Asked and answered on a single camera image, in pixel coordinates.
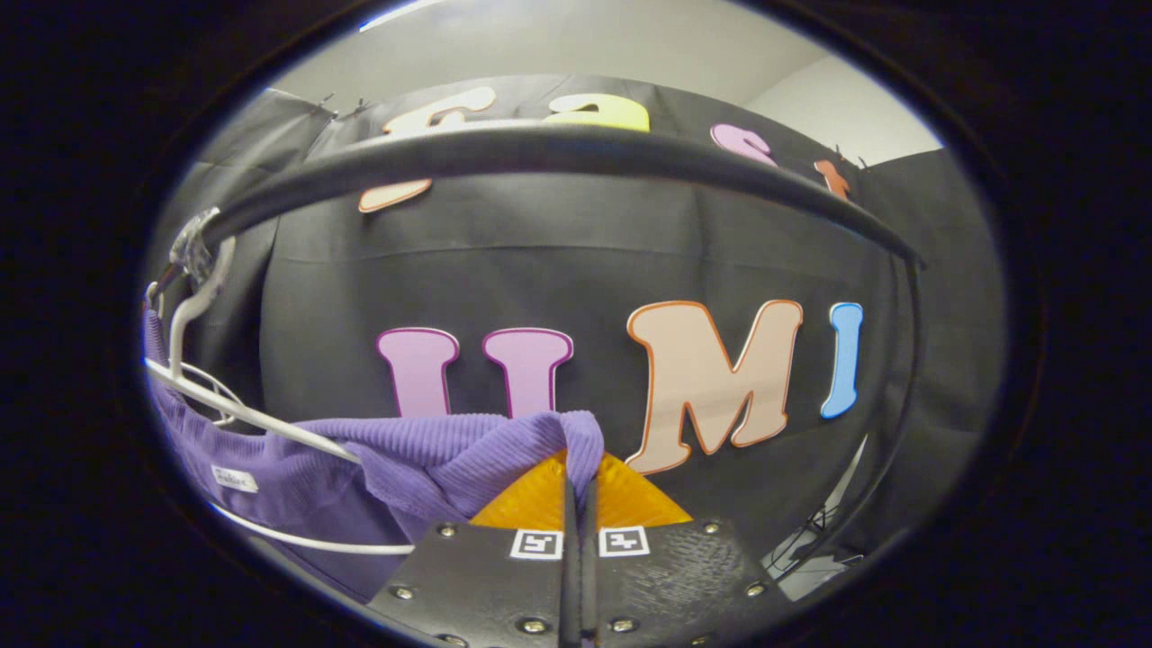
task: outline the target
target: screw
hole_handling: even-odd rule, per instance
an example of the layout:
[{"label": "screw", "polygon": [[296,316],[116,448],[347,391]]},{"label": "screw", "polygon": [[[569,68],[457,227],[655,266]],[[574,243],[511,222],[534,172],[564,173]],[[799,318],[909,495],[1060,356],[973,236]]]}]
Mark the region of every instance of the screw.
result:
[{"label": "screw", "polygon": [[612,621],[612,632],[631,632],[636,630],[636,621],[632,619],[616,619]]},{"label": "screw", "polygon": [[548,630],[548,624],[540,619],[524,619],[520,621],[520,631],[529,634],[540,634]]}]

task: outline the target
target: purple garment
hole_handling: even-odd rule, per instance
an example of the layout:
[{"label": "purple garment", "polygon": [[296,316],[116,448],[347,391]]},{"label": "purple garment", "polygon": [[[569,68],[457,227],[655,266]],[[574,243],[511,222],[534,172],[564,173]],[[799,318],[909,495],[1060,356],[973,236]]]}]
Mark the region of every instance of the purple garment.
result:
[{"label": "purple garment", "polygon": [[[154,311],[145,315],[144,346],[150,360],[167,364]],[[460,414],[297,423],[340,443],[361,459],[356,465],[275,434],[221,430],[180,392],[154,378],[149,382],[173,451],[209,499],[257,525],[324,542],[414,544],[432,523],[467,522],[516,479],[564,449],[568,479],[582,497],[604,454],[604,437],[589,412],[516,420]],[[250,474],[258,492],[221,485],[213,466]],[[362,602],[403,560],[265,540]]]}]

